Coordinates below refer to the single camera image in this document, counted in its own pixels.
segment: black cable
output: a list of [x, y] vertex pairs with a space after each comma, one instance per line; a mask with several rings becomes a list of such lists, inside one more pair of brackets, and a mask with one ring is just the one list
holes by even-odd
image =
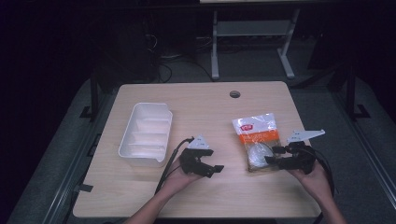
[[301, 150], [301, 151], [303, 151], [303, 152], [305, 152], [305, 153], [308, 153], [308, 154], [310, 154], [311, 156], [313, 156], [317, 161], [319, 161], [319, 163], [323, 166], [323, 168], [326, 167], [326, 169], [329, 170], [329, 172], [327, 172], [327, 171], [325, 170], [326, 173], [330, 173], [330, 174], [331, 174], [331, 173], [332, 173], [332, 169], [331, 169], [331, 167], [330, 167], [329, 162], [326, 160], [326, 158], [323, 156], [323, 154], [322, 154], [321, 152], [315, 150], [314, 148], [311, 148], [311, 149], [314, 150], [315, 153], [312, 153], [312, 152], [310, 152], [310, 151], [308, 151], [308, 150], [305, 150], [305, 149], [303, 149], [303, 148], [300, 148], [299, 150]]
[[181, 143], [179, 143], [178, 146], [174, 149], [171, 158], [169, 158], [168, 163], [166, 163], [166, 167], [165, 167], [165, 169], [163, 170], [163, 175], [161, 176], [161, 179], [160, 179], [160, 181], [158, 182], [158, 186], [157, 186], [157, 188], [155, 189], [155, 193], [154, 193], [154, 194], [158, 193], [158, 191], [160, 191], [161, 187], [163, 186], [163, 182], [165, 182], [165, 179], [166, 179], [167, 174], [168, 174], [168, 170], [169, 170], [169, 168], [171, 167], [173, 161], [175, 160], [175, 157], [176, 157], [176, 155], [177, 155], [177, 153], [178, 153], [178, 149], [179, 149], [179, 148], [181, 147], [181, 145], [183, 145], [184, 143], [186, 143], [186, 142], [190, 143], [190, 142], [192, 142], [192, 140], [194, 140], [194, 137], [192, 137], [192, 138], [186, 138], [186, 139], [184, 139], [183, 141], [181, 141]]
[[177, 170], [178, 168], [180, 168], [181, 167], [181, 165], [179, 165], [177, 168], [175, 168], [175, 169], [173, 169], [171, 172], [169, 172], [169, 174], [166, 176], [166, 178], [168, 178], [168, 176], [170, 175], [170, 174], [172, 174], [175, 170]]
[[206, 71], [206, 69], [201, 66], [200, 64], [198, 64], [197, 62], [192, 62], [192, 61], [188, 61], [188, 60], [184, 60], [184, 61], [175, 61], [175, 62], [166, 62], [166, 63], [193, 63], [195, 65], [197, 65], [198, 67], [202, 68], [202, 70], [204, 70], [204, 72], [206, 73], [206, 75], [210, 78], [210, 80], [212, 82], [215, 82], [216, 80], [212, 78], [212, 76]]
[[332, 168], [330, 167], [329, 162], [326, 160], [326, 157], [324, 157], [324, 155], [320, 151], [317, 151], [314, 148], [312, 148], [312, 149], [315, 151], [315, 153], [318, 153], [320, 155], [320, 157], [322, 158], [321, 159], [318, 156], [315, 156], [317, 161], [320, 163], [320, 165], [322, 165], [324, 171], [328, 175], [329, 184], [331, 184], [330, 187], [332, 189], [332, 196], [334, 196], [334, 185], [333, 185], [333, 182], [330, 183], [330, 181], [332, 181]]
[[235, 54], [244, 50], [244, 47], [240, 44], [233, 43], [231, 38], [220, 38], [218, 40], [218, 54]]
[[[317, 158], [317, 161], [320, 163], [320, 165], [323, 167], [324, 171], [327, 174], [327, 180], [328, 180], [329, 185], [330, 185], [330, 190], [332, 192], [332, 196], [334, 197], [335, 187], [334, 187], [334, 181], [332, 180], [332, 171], [330, 169], [330, 166], [328, 166], [325, 161], [323, 161], [323, 160], [321, 160], [319, 158]], [[315, 219], [313, 224], [319, 224], [322, 219], [323, 219], [323, 213], [320, 212], [320, 214]]]
[[169, 70], [169, 77], [166, 80], [163, 80], [161, 73], [158, 73], [158, 81], [162, 82], [162, 83], [166, 83], [171, 79], [171, 77], [173, 75], [172, 68], [170, 68], [168, 65], [163, 64], [163, 63], [160, 63], [159, 66], [163, 66]]
[[203, 40], [208, 40], [208, 41], [206, 41], [204, 44], [196, 46], [196, 52], [197, 53], [204, 52], [205, 49], [210, 49], [212, 47], [212, 43], [213, 43], [212, 37], [208, 36], [208, 37], [203, 37], [202, 39]]

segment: table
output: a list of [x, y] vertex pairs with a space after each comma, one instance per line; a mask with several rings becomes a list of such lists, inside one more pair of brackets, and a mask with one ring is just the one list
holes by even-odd
[[[231, 91], [239, 91], [240, 97], [232, 98]], [[164, 167], [133, 167], [118, 154], [133, 107], [142, 102], [167, 103], [173, 113], [169, 151], [183, 139], [202, 134], [214, 150], [202, 162], [225, 166], [221, 173], [203, 178], [176, 195], [159, 217], [319, 214], [316, 202], [286, 171], [248, 172], [245, 148], [232, 125], [232, 119], [274, 113], [283, 146], [292, 131], [303, 130], [288, 87], [276, 81], [121, 86], [84, 180], [84, 185], [93, 186], [92, 191], [78, 195], [73, 211], [76, 217], [128, 217], [153, 195]]]

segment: metal frame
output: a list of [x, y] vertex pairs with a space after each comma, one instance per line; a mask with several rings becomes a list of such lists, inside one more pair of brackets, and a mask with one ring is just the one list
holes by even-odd
[[102, 119], [105, 118], [105, 111], [99, 108], [108, 107], [108, 104], [111, 103], [109, 101], [110, 96], [105, 94], [102, 97], [101, 102], [99, 102], [97, 97], [97, 92], [95, 94], [96, 96], [92, 96], [94, 97], [94, 99], [92, 100], [96, 101], [96, 103], [94, 104], [97, 104], [96, 105], [97, 108], [95, 109], [96, 112], [94, 112], [95, 113], [94, 117], [98, 119], [92, 119], [91, 125], [89, 125], [87, 130], [85, 131], [84, 138], [79, 144], [78, 150], [76, 151], [74, 158], [71, 160], [70, 165], [66, 171], [66, 174], [64, 175], [64, 179], [62, 180], [62, 183], [57, 189], [55, 196], [51, 202], [51, 205], [49, 207], [49, 210], [47, 211], [47, 214], [45, 215], [42, 221], [43, 224], [57, 223], [57, 220], [61, 215], [62, 208], [66, 204], [67, 198], [70, 197], [70, 194], [72, 193], [74, 187], [76, 186], [75, 182], [76, 179], [79, 177], [79, 176], [76, 177], [76, 174], [78, 173], [78, 166], [82, 163], [84, 155], [90, 155], [92, 149], [92, 143], [97, 142], [97, 134], [101, 133], [104, 129], [106, 123], [103, 122]]
[[294, 9], [291, 20], [285, 21], [218, 21], [218, 12], [213, 14], [213, 43], [211, 52], [212, 78], [219, 79], [218, 36], [238, 35], [284, 35], [282, 48], [277, 49], [279, 59], [285, 69], [287, 78], [294, 78], [287, 52], [294, 33], [300, 9]]

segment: snack bag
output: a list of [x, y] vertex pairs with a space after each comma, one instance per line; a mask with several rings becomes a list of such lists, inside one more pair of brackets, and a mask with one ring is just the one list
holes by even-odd
[[274, 114], [234, 119], [233, 127], [247, 151], [247, 168], [250, 172], [272, 170], [265, 157], [276, 156], [272, 147], [280, 147]]

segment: gray carpet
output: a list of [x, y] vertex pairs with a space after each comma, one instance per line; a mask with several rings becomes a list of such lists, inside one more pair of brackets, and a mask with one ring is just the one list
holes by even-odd
[[[299, 83], [318, 71], [308, 71], [306, 66], [312, 52], [312, 40], [294, 41], [289, 57], [296, 78], [286, 79], [276, 46], [240, 50], [220, 54], [219, 81], [285, 81], [288, 85]], [[167, 61], [172, 69], [169, 82], [209, 82], [210, 57], [208, 52], [197, 55], [197, 63], [180, 58]], [[161, 66], [163, 79], [170, 75]], [[396, 126], [377, 103], [370, 88], [357, 81], [357, 103], [367, 107], [370, 119], [351, 122], [343, 110], [344, 92], [329, 92], [325, 85], [329, 77], [321, 79], [304, 90], [291, 90], [291, 96], [307, 130], [324, 129], [326, 134], [311, 140], [312, 146], [321, 151], [330, 162], [337, 192], [335, 200], [349, 223], [394, 223], [395, 207], [384, 190], [374, 166], [359, 139], [356, 127], [372, 146], [384, 169], [395, 179], [393, 164], [396, 146]], [[91, 157], [87, 157], [92, 143], [106, 123], [117, 95], [100, 93], [100, 114], [94, 122], [79, 117], [84, 106], [90, 105], [90, 82], [81, 87], [70, 105], [58, 132], [37, 167], [34, 176], [15, 208], [9, 223], [121, 223], [124, 218], [77, 218], [68, 214], [72, 207], [74, 187], [84, 175]], [[307, 219], [280, 219], [278, 223], [311, 223]]]

